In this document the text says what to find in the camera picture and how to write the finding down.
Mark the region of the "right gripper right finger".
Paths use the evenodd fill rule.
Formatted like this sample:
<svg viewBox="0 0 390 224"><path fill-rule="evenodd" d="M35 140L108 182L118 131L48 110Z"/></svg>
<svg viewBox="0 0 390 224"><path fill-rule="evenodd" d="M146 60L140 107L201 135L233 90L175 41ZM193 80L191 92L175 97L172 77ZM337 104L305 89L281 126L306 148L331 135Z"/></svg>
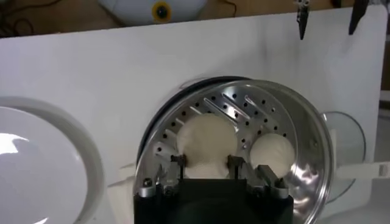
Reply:
<svg viewBox="0 0 390 224"><path fill-rule="evenodd" d="M289 197L289 189L284 180L277 178L268 165L258 165L253 168L242 157L229 155L227 167L229 178L235 181L244 180L247 184L247 191L252 195L274 198Z"/></svg>

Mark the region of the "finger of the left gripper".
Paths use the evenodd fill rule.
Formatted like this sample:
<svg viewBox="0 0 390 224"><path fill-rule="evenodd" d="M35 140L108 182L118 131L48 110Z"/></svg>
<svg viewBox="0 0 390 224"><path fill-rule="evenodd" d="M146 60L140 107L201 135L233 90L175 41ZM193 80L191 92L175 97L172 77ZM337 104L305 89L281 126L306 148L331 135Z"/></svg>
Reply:
<svg viewBox="0 0 390 224"><path fill-rule="evenodd" d="M294 3L297 5L296 21L299 25L299 37L301 40L303 40L307 28L310 0L295 0Z"/></svg>
<svg viewBox="0 0 390 224"><path fill-rule="evenodd" d="M355 0L349 24L349 35L353 35L360 19L365 15L369 0Z"/></svg>

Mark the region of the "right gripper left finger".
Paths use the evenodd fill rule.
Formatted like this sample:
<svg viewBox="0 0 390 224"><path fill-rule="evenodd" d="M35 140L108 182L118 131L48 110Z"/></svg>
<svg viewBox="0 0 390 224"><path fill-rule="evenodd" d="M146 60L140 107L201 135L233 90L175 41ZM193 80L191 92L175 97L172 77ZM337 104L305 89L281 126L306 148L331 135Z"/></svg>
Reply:
<svg viewBox="0 0 390 224"><path fill-rule="evenodd" d="M171 196L185 178L185 155L156 155L140 160L137 166L137 196L151 198L158 193Z"/></svg>

